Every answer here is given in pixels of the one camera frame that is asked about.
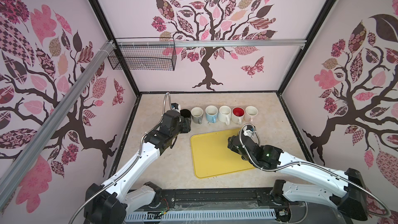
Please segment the grey mug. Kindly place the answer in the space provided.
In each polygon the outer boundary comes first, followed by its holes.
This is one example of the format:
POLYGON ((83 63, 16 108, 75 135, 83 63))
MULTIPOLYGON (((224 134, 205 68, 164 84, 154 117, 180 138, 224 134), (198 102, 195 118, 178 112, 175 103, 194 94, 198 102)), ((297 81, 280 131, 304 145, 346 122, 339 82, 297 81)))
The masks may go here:
POLYGON ((191 110, 192 121, 196 124, 202 124, 204 111, 200 107, 194 107, 191 110))

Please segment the light blue mug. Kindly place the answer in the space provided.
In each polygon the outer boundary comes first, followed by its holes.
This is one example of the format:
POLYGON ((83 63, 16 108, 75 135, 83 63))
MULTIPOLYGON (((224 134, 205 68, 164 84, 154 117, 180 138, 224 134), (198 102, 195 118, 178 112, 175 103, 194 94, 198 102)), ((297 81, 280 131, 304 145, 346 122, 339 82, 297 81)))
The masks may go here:
POLYGON ((218 120, 218 108, 210 105, 205 109, 206 119, 209 123, 216 123, 218 120))

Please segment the white mug red interior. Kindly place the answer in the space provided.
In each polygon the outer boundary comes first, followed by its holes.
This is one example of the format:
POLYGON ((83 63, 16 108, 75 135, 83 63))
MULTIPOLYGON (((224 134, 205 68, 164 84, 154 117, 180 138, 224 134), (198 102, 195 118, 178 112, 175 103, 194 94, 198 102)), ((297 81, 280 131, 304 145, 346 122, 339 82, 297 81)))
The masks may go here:
POLYGON ((244 120, 245 111, 241 107, 235 107, 232 109, 231 120, 232 122, 241 125, 244 120))

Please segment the white ribbed-base mug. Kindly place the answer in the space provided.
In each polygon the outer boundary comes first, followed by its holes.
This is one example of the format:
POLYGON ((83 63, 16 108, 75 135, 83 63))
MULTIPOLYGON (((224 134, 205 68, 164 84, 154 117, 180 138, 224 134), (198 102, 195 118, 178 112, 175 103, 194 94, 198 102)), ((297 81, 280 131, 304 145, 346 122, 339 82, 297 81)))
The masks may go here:
POLYGON ((221 106, 218 111, 218 120, 226 125, 231 123, 232 110, 229 106, 221 106))

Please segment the pale pink mug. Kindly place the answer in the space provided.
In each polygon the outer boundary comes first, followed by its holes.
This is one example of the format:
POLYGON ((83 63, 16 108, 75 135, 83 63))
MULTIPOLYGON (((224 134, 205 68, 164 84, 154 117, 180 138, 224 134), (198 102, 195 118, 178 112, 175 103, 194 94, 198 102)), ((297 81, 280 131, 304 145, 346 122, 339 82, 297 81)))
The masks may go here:
POLYGON ((255 118, 257 117, 259 111, 254 106, 248 106, 245 108, 244 120, 249 123, 253 123, 255 118))

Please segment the black mug white base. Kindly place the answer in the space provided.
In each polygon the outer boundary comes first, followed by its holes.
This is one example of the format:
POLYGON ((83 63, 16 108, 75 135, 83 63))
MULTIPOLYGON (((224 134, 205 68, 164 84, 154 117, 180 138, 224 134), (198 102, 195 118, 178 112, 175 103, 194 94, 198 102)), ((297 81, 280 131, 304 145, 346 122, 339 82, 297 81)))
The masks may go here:
POLYGON ((183 118, 188 118, 188 119, 191 118, 191 112, 190 112, 190 110, 188 110, 188 109, 182 109, 182 110, 180 110, 180 114, 181 114, 181 116, 182 116, 183 118))

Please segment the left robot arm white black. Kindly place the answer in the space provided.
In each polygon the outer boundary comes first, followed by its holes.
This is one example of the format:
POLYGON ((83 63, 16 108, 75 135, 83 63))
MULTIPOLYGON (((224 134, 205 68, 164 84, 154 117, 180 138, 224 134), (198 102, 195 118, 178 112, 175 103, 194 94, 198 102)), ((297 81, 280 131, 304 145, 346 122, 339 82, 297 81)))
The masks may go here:
POLYGON ((156 195, 154 187, 143 185, 135 191, 131 187, 166 149, 174 146, 179 134, 190 130, 190 118, 176 110, 165 112, 161 121, 144 134, 139 151, 116 174, 88 188, 82 208, 84 218, 92 224, 121 224, 129 212, 151 204, 156 195))

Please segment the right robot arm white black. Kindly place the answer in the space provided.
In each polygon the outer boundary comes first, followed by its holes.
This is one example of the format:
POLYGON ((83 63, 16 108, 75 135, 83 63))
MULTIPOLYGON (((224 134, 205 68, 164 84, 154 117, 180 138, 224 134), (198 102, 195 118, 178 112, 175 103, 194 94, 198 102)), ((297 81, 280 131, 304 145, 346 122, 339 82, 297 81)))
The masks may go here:
POLYGON ((263 172, 281 172, 308 182, 296 185, 285 180, 277 181, 271 193, 275 201, 317 203, 333 207, 354 220, 364 222, 368 219, 365 183, 358 170, 325 168, 280 148, 260 146, 251 137, 240 134, 228 138, 228 149, 263 172))

